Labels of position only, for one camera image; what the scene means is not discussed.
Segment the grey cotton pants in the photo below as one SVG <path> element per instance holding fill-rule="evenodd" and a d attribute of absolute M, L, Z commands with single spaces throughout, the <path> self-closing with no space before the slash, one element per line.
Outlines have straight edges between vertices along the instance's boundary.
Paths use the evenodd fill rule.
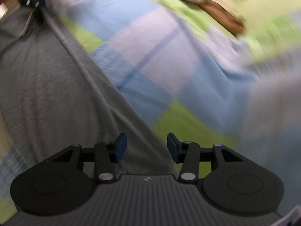
<path fill-rule="evenodd" d="M 117 174 L 174 174 L 166 145 L 77 40 L 49 14 L 21 7 L 1 20 L 1 115 L 12 148 L 1 171 L 17 176 L 63 148 L 125 133 Z"/>

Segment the plaid patchwork bedsheet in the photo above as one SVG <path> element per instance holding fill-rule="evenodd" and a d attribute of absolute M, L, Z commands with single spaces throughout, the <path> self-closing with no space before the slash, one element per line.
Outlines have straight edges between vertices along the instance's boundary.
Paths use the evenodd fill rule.
<path fill-rule="evenodd" d="M 233 37 L 179 0 L 47 0 L 47 14 L 77 40 L 135 113 L 166 135 L 222 143 L 273 171 L 285 192 L 279 213 L 300 203 L 300 59 L 220 62 L 210 29 Z M 1 115 L 1 162 L 12 138 Z M 1 222 L 16 213 L 1 171 Z"/>

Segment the brown crumpled garment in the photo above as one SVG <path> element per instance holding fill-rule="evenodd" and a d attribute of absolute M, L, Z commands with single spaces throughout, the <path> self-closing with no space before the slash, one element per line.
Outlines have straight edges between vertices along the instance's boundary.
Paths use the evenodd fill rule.
<path fill-rule="evenodd" d="M 210 17 L 215 19 L 220 25 L 222 25 L 234 36 L 244 33 L 245 26 L 243 24 L 243 21 L 230 14 L 218 3 L 215 3 L 211 0 L 204 0 L 199 6 L 206 13 L 208 13 Z"/>

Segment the green covered sofa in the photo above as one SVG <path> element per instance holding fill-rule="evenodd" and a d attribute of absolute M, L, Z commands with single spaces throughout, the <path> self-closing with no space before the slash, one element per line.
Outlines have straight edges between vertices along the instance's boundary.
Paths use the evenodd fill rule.
<path fill-rule="evenodd" d="M 220 62 L 264 64 L 300 59 L 300 0 L 243 0 L 235 8 L 245 32 L 228 38 L 210 29 L 207 46 Z"/>

